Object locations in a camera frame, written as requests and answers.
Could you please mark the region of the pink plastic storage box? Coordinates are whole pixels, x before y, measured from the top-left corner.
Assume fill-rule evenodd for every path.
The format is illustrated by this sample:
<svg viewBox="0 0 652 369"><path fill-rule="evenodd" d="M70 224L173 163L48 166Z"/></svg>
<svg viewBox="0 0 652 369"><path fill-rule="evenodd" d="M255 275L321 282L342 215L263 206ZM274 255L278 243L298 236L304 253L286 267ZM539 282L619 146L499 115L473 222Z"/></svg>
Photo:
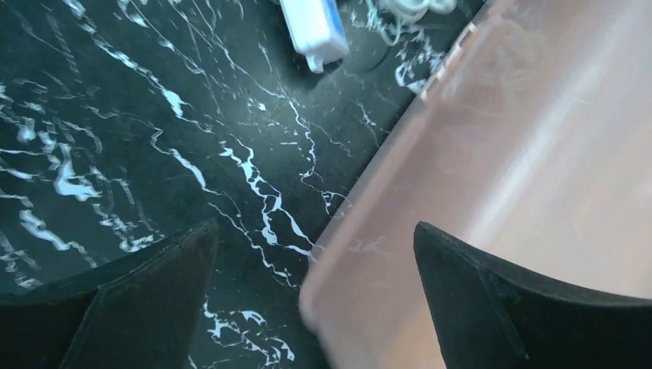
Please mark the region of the pink plastic storage box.
<svg viewBox="0 0 652 369"><path fill-rule="evenodd" d="M443 368L421 222L651 296L651 3L489 1L318 239L299 307L332 368Z"/></svg>

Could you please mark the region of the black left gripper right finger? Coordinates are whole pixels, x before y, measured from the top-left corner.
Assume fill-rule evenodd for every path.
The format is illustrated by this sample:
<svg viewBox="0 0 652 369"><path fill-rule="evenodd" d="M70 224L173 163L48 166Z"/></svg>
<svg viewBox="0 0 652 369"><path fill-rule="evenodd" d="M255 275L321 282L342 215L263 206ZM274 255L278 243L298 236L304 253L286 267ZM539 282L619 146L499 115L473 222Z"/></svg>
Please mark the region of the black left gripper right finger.
<svg viewBox="0 0 652 369"><path fill-rule="evenodd" d="M420 222L414 255L448 368L649 368L651 302L528 270Z"/></svg>

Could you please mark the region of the white power strip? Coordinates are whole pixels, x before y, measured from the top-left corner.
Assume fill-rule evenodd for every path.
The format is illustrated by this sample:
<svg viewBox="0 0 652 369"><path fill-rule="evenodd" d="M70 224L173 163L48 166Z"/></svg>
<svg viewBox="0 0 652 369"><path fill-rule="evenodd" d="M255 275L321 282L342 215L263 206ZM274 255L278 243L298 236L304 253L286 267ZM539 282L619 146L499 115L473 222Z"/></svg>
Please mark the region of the white power strip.
<svg viewBox="0 0 652 369"><path fill-rule="evenodd" d="M341 17L334 0L280 0L294 50L315 74L349 53Z"/></svg>

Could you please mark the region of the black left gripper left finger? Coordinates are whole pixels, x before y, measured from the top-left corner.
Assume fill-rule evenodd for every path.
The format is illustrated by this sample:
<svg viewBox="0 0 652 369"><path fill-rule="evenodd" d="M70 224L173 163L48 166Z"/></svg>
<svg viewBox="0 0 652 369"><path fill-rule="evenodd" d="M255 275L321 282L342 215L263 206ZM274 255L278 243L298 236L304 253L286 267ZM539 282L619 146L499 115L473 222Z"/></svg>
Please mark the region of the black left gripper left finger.
<svg viewBox="0 0 652 369"><path fill-rule="evenodd" d="M181 368L218 250L209 221L100 267L1 296L3 368Z"/></svg>

